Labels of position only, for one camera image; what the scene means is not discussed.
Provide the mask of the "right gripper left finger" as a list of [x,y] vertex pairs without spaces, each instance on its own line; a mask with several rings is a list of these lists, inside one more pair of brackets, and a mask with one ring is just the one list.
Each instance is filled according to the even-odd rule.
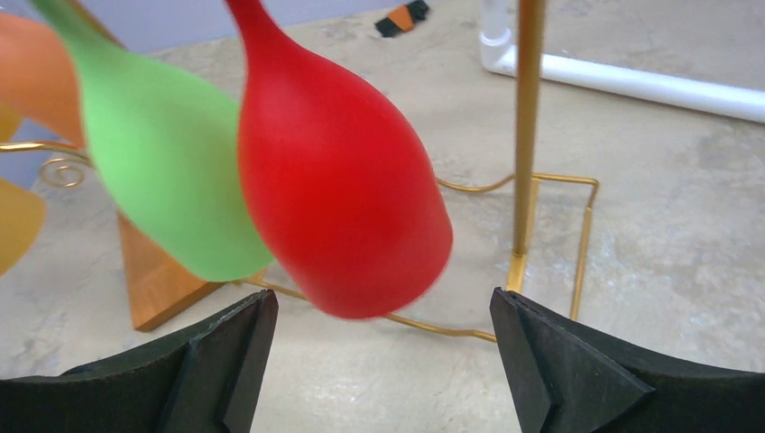
[[1,382],[3,432],[248,432],[279,304],[262,290],[59,376]]

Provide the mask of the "yellow goblet front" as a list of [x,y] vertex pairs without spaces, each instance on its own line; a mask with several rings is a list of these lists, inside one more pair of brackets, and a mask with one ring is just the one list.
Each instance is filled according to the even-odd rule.
[[44,200],[30,191],[31,161],[1,156],[1,275],[26,254],[44,222]]

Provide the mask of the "green plastic goblet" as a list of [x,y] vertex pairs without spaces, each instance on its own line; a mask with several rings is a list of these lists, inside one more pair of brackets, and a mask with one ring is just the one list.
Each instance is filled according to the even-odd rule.
[[238,103],[112,43],[71,2],[35,7],[73,60],[90,159],[126,217],[200,279],[238,280],[269,265],[239,182]]

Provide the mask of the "red plastic goblet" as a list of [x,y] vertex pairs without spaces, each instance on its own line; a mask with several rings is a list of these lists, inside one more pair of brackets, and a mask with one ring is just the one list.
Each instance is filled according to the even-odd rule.
[[228,6],[247,63],[240,178],[264,243],[329,315],[376,318],[409,305],[453,245],[418,135],[383,93],[296,43],[261,2]]

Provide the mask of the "orange plastic goblet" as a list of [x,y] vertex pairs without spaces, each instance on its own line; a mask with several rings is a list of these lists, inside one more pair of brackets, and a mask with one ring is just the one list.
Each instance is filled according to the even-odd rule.
[[1,14],[1,102],[72,145],[86,145],[73,64],[49,26]]

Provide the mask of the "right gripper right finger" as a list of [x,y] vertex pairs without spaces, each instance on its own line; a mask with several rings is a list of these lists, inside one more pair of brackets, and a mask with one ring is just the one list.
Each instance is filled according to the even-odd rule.
[[523,432],[762,432],[764,375],[663,355],[515,291],[490,313]]

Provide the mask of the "gold scroll glass rack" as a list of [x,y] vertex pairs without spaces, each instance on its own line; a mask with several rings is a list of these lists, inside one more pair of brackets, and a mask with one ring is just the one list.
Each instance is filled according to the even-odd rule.
[[[2,143],[2,153],[58,152],[43,163],[40,176],[52,186],[71,188],[91,167],[88,156],[70,144],[53,141]],[[122,214],[117,215],[127,298],[134,329],[149,332],[224,286],[189,273]]]

